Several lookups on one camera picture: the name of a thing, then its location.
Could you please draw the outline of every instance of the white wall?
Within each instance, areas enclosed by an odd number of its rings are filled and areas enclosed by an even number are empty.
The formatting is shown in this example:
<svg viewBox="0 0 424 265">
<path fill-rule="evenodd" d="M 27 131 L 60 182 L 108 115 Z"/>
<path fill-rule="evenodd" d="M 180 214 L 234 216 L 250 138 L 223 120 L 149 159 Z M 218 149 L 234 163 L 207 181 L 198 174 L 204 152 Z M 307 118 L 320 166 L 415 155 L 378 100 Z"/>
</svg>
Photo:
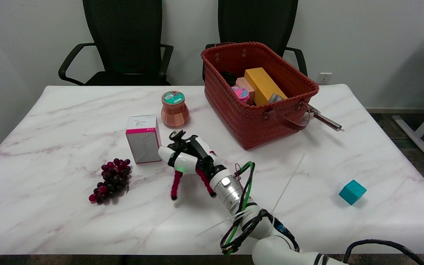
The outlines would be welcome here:
<svg viewBox="0 0 424 265">
<path fill-rule="evenodd" d="M 219 41 L 216 0 L 163 0 L 163 40 L 175 47 L 172 84 L 202 84 L 200 52 Z M 0 142 L 78 43 L 92 42 L 81 0 L 0 0 Z M 370 109 L 424 109 L 424 1 L 301 0 L 289 45 L 309 76 L 332 72 Z M 294 64 L 287 52 L 285 58 Z M 86 47 L 67 74 L 87 81 L 102 64 Z"/>
</svg>

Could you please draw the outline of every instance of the grapes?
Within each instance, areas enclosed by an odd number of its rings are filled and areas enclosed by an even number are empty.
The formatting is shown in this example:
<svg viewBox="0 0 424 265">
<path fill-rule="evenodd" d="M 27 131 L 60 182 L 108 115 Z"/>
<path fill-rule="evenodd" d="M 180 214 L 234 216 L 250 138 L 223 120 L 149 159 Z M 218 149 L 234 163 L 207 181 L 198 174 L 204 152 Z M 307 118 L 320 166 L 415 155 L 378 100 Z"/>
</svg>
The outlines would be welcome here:
<svg viewBox="0 0 424 265">
<path fill-rule="evenodd" d="M 89 195 L 89 201 L 99 204 L 114 198 L 128 186 L 128 175 L 131 172 L 130 159 L 115 158 L 112 162 L 107 162 L 101 166 L 101 176 L 104 182 L 99 182 L 93 194 Z"/>
</svg>

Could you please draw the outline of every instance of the basket handle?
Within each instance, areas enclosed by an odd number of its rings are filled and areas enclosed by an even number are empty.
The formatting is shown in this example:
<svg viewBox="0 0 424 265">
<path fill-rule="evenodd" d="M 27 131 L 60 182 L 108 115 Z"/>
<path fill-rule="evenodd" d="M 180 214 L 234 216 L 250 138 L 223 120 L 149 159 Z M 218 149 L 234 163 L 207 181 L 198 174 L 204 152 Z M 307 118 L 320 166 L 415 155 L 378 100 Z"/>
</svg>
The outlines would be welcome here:
<svg viewBox="0 0 424 265">
<path fill-rule="evenodd" d="M 275 120 L 276 122 L 280 123 L 281 125 L 289 129 L 293 129 L 295 131 L 302 131 L 303 129 L 305 129 L 305 127 L 307 127 L 308 123 L 310 122 L 310 110 L 308 109 L 308 105 L 302 101 L 299 102 L 298 105 L 304 105 L 305 109 L 308 112 L 308 120 L 307 120 L 307 124 L 305 125 L 297 124 L 287 119 L 286 117 L 279 114 L 275 109 L 267 110 L 265 113 L 268 114 L 269 117 L 271 117 L 273 120 Z"/>
</svg>

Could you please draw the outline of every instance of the teal cube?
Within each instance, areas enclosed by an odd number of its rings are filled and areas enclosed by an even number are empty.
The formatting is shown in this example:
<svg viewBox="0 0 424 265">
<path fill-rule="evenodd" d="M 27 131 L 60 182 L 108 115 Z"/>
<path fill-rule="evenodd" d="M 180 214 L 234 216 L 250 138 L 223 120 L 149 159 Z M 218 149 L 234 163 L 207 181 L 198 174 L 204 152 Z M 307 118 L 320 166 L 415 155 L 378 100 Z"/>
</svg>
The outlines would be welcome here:
<svg viewBox="0 0 424 265">
<path fill-rule="evenodd" d="M 352 180 L 350 181 L 350 183 L 346 184 L 346 186 L 340 191 L 340 196 L 347 203 L 349 203 L 350 205 L 353 205 L 362 197 L 362 195 L 366 191 L 367 189 L 361 186 L 361 184 L 359 184 L 355 180 Z"/>
</svg>

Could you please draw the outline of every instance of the chair armrest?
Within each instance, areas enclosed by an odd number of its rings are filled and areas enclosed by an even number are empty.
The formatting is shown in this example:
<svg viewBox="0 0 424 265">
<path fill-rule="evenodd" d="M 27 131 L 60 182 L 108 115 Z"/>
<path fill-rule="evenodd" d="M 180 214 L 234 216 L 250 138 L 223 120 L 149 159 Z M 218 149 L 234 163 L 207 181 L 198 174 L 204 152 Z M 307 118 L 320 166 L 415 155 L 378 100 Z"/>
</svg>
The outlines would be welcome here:
<svg viewBox="0 0 424 265">
<path fill-rule="evenodd" d="M 82 82 L 78 80 L 74 80 L 70 77 L 66 77 L 66 70 L 71 65 L 71 62 L 73 62 L 73 59 L 76 57 L 76 55 L 80 52 L 81 49 L 83 49 L 86 46 L 95 46 L 95 43 L 81 43 L 76 45 L 73 50 L 68 54 L 65 61 L 63 61 L 62 66 L 60 66 L 59 69 L 59 77 L 61 80 L 72 82 L 73 84 L 77 85 L 84 85 Z"/>
<path fill-rule="evenodd" d="M 160 44 L 160 47 L 163 47 L 165 52 L 163 53 L 163 58 L 161 59 L 159 76 L 161 79 L 166 80 L 166 70 L 168 70 L 168 65 L 170 65 L 171 55 L 173 54 L 174 47 L 166 44 Z"/>
<path fill-rule="evenodd" d="M 306 77 L 307 75 L 307 66 L 305 65 L 305 58 L 303 57 L 303 52 L 294 47 L 286 47 L 286 50 L 291 50 L 296 54 L 297 64 L 299 65 L 299 71 L 302 72 Z"/>
<path fill-rule="evenodd" d="M 210 48 L 210 47 L 214 47 L 215 43 L 211 43 L 211 44 L 207 44 L 205 46 L 206 49 Z M 205 81 L 205 64 L 202 62 L 202 80 Z"/>
</svg>

